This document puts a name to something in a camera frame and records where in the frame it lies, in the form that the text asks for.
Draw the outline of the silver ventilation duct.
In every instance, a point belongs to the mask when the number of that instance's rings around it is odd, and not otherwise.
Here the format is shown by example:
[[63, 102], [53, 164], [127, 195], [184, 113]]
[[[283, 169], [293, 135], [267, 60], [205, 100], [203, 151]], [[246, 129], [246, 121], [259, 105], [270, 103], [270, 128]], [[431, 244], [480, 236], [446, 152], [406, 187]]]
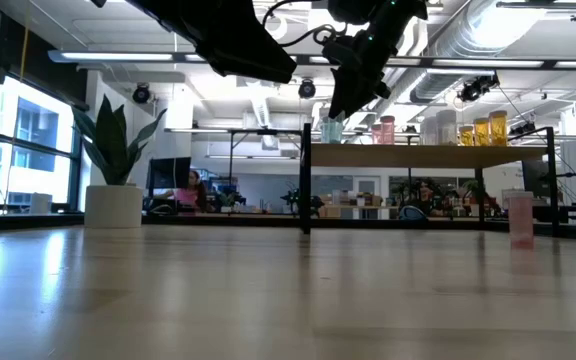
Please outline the silver ventilation duct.
[[[488, 57], [501, 53], [523, 33], [505, 34], [502, 25], [508, 19], [501, 0], [471, 0], [457, 18], [430, 46], [430, 57]], [[430, 103], [461, 79], [461, 75], [432, 74], [426, 70], [410, 92], [414, 103]]]

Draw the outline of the wooden shelf black metal frame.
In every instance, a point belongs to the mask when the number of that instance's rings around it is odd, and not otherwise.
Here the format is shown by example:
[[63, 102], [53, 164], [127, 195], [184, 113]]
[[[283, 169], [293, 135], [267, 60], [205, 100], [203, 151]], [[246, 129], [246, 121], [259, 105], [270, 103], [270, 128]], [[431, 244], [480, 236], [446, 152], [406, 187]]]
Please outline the wooden shelf black metal frame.
[[483, 170], [517, 161], [548, 158], [547, 183], [550, 188], [551, 235], [561, 235], [557, 192], [555, 136], [551, 127], [542, 127], [530, 132], [544, 133], [544, 147], [459, 147], [451, 145], [341, 145], [313, 144], [310, 139], [311, 126], [306, 124], [302, 131], [303, 144], [300, 158], [300, 200], [298, 226], [303, 234], [312, 228], [327, 225], [310, 215], [311, 168], [406, 168], [406, 169], [472, 169], [478, 184], [476, 198], [484, 201]]

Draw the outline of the green snake plant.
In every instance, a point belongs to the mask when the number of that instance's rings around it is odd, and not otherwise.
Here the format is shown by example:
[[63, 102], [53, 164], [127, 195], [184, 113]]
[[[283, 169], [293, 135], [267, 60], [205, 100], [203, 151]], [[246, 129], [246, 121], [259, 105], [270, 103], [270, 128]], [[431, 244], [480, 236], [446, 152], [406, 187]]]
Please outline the green snake plant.
[[143, 127], [132, 141], [128, 141], [124, 105], [113, 109], [108, 97], [104, 96], [96, 120], [72, 108], [74, 129], [80, 135], [85, 152], [100, 169], [105, 183], [116, 186], [127, 184], [148, 139], [154, 135], [166, 113], [166, 109], [162, 110], [153, 122]]

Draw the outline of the white bin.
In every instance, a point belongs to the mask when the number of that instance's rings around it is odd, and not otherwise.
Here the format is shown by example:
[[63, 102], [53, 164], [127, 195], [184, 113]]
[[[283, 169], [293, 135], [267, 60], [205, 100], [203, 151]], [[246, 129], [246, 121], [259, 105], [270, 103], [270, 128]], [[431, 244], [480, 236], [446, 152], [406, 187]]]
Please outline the white bin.
[[32, 193], [30, 199], [30, 214], [49, 214], [52, 208], [52, 196], [44, 193]]

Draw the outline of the linear ceiling light fixture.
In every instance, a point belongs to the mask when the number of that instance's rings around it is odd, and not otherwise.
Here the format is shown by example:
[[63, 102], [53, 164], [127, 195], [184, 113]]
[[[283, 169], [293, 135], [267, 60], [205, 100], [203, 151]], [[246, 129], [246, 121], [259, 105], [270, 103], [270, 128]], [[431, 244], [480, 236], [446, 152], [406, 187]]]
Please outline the linear ceiling light fixture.
[[[135, 53], [50, 50], [49, 58], [55, 63], [166, 63], [206, 64], [207, 61], [194, 53]], [[442, 58], [400, 56], [391, 57], [387, 68], [425, 69], [488, 69], [488, 70], [540, 70], [576, 71], [576, 59], [519, 59], [519, 58]]]

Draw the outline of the black aluminium table frame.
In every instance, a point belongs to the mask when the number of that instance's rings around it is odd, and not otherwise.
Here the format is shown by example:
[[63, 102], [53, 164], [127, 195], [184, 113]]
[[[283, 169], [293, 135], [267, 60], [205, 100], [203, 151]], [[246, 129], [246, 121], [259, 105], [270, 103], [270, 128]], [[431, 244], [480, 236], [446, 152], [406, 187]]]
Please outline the black aluminium table frame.
[[[294, 227], [298, 226], [299, 213], [296, 215], [211, 215], [203, 213], [185, 213], [179, 215], [142, 214], [142, 224], [155, 225], [199, 225], [199, 226], [243, 226], [243, 227]], [[501, 221], [401, 221], [401, 220], [343, 220], [317, 219], [325, 228], [348, 229], [406, 229], [406, 230], [481, 230], [509, 231], [509, 224]], [[56, 227], [66, 225], [84, 225], [84, 213], [72, 214], [13, 214], [0, 215], [0, 230], [21, 230], [30, 228]]]

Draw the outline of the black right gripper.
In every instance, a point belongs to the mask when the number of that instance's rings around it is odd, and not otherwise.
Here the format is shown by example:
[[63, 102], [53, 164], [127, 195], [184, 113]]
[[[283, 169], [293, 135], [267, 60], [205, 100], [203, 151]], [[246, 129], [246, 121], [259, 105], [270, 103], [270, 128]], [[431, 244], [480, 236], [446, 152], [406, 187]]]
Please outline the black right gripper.
[[353, 37], [329, 40], [322, 55], [331, 64], [335, 86], [328, 116], [350, 116], [376, 97], [387, 98], [391, 91], [383, 82], [387, 60], [399, 52], [397, 44], [409, 17], [374, 19], [366, 30]]

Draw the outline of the black background metal frame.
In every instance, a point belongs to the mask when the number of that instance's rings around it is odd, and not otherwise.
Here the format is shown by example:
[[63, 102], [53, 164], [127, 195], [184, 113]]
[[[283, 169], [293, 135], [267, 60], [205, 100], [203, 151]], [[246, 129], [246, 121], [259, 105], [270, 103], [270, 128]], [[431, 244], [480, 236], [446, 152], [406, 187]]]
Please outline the black background metal frame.
[[239, 143], [234, 142], [234, 138], [236, 134], [244, 134], [244, 137], [241, 138], [243, 141], [249, 134], [255, 134], [258, 136], [299, 136], [301, 139], [304, 138], [303, 132], [301, 130], [291, 130], [291, 129], [272, 129], [268, 127], [261, 127], [261, 128], [250, 128], [250, 129], [237, 129], [237, 128], [166, 128], [165, 132], [171, 133], [189, 133], [189, 134], [228, 134], [230, 136], [230, 143], [229, 143], [229, 153], [228, 153], [228, 160], [229, 160], [229, 173], [228, 173], [228, 180], [229, 185], [232, 185], [232, 178], [233, 178], [233, 161], [234, 161], [234, 149], [239, 145]]

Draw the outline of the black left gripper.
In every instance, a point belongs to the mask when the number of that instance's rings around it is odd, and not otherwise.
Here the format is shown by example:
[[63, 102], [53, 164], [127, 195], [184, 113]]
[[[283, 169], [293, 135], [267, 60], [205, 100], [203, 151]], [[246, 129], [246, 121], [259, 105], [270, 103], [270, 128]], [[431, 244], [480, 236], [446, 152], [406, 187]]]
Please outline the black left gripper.
[[252, 0], [124, 0], [180, 35], [221, 76], [288, 83], [297, 67], [257, 20]]

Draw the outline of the background shelf with boxes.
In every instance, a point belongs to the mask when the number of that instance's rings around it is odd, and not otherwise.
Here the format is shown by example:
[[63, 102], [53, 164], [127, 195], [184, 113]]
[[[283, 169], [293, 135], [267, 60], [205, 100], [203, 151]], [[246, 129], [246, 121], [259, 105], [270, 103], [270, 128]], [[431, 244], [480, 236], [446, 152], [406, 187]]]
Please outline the background shelf with boxes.
[[328, 219], [378, 220], [384, 205], [381, 196], [370, 192], [333, 190], [320, 199], [319, 216]]

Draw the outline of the white round plant pot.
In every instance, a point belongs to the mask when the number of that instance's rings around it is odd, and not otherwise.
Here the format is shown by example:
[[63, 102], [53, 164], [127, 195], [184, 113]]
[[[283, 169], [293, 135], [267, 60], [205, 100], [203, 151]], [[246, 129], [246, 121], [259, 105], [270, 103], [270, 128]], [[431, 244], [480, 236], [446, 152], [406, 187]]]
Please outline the white round plant pot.
[[143, 190], [133, 185], [89, 185], [84, 225], [92, 229], [133, 229], [142, 224]]

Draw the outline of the black computer monitor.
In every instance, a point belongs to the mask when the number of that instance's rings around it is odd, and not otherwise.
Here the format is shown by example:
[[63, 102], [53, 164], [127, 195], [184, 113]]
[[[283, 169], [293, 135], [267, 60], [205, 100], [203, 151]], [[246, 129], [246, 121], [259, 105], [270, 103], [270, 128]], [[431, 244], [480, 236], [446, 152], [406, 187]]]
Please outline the black computer monitor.
[[188, 186], [191, 158], [151, 159], [147, 175], [147, 189], [179, 189]]
[[534, 197], [548, 197], [550, 187], [548, 183], [549, 166], [543, 160], [529, 160], [522, 162], [524, 190], [531, 192]]

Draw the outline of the cluttered background workbench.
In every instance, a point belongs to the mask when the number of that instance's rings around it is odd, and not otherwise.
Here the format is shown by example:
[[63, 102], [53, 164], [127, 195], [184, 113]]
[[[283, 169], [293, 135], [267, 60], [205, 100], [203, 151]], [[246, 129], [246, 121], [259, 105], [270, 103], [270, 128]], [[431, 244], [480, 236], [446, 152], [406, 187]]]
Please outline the cluttered background workbench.
[[397, 208], [412, 205], [428, 217], [485, 217], [502, 214], [497, 199], [484, 193], [483, 205], [477, 200], [479, 185], [474, 178], [403, 177], [389, 178], [389, 204]]

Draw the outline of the person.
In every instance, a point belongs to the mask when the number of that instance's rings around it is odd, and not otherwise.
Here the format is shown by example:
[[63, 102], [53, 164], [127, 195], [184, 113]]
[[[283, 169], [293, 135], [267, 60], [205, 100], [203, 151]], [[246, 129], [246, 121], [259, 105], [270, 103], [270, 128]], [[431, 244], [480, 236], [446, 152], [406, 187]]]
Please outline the person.
[[197, 171], [189, 172], [188, 185], [185, 188], [167, 190], [161, 194], [164, 199], [175, 199], [178, 204], [192, 208], [195, 212], [207, 211], [207, 192]]

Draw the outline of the black ceiling track light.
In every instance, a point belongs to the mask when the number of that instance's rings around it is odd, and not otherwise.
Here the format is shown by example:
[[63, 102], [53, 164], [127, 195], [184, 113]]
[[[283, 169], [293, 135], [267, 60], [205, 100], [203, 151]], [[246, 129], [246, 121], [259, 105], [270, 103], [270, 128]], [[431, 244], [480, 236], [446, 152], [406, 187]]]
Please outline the black ceiling track light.
[[457, 93], [457, 98], [464, 103], [474, 102], [499, 85], [500, 81], [496, 74], [478, 76], [464, 83], [463, 88]]

